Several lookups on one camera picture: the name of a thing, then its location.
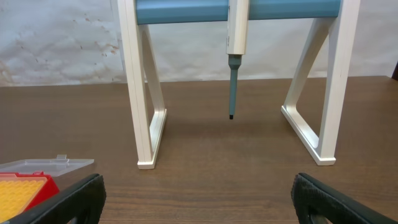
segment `white frame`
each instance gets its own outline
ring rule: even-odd
[[[333,165],[360,0],[342,0],[337,18],[314,19],[282,112],[320,166]],[[318,137],[297,111],[308,73],[329,34],[325,102]]]
[[[118,8],[127,85],[137,144],[137,165],[140,169],[153,169],[159,151],[167,110],[164,106],[148,26],[137,25],[135,0],[119,0]],[[150,125],[146,108],[144,75],[147,77],[149,92],[155,109]]]
[[[333,165],[340,125],[349,61],[353,48],[360,0],[341,0],[337,18],[314,19],[302,56],[297,65],[282,112],[318,165]],[[160,89],[148,26],[138,26],[135,0],[118,0],[119,20],[131,113],[136,136],[138,168],[155,167],[160,139],[167,115]],[[329,34],[329,60],[320,137],[297,112],[296,104],[308,73]],[[154,104],[149,125],[144,75]]]

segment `white backdrop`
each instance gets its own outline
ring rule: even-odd
[[[349,75],[392,75],[397,15],[398,0],[362,0]],[[292,78],[311,21],[250,21],[239,79]],[[0,86],[126,82],[117,24],[109,0],[0,0]],[[163,82],[229,79],[226,22],[150,31]],[[327,43],[312,77],[326,75],[326,56]]]

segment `transparent lid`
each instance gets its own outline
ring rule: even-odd
[[[58,155],[56,159],[23,159],[6,164],[0,164],[0,172],[17,172],[33,174],[44,171],[44,174],[58,177],[75,169],[90,165],[94,159],[67,159],[67,155]]]

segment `blue horizontal beam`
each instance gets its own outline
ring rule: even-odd
[[[227,21],[228,0],[136,0],[137,23]],[[337,17],[340,0],[251,0],[250,20]]]

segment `brown wooden surface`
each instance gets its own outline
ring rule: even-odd
[[[138,170],[127,86],[0,88],[0,162],[95,159],[61,189],[104,176],[101,223],[298,223],[290,199],[306,172],[398,220],[398,82],[349,78],[334,166],[317,166],[280,112],[291,80],[163,83],[168,117],[154,170]],[[309,79],[298,110],[319,132],[325,79]]]

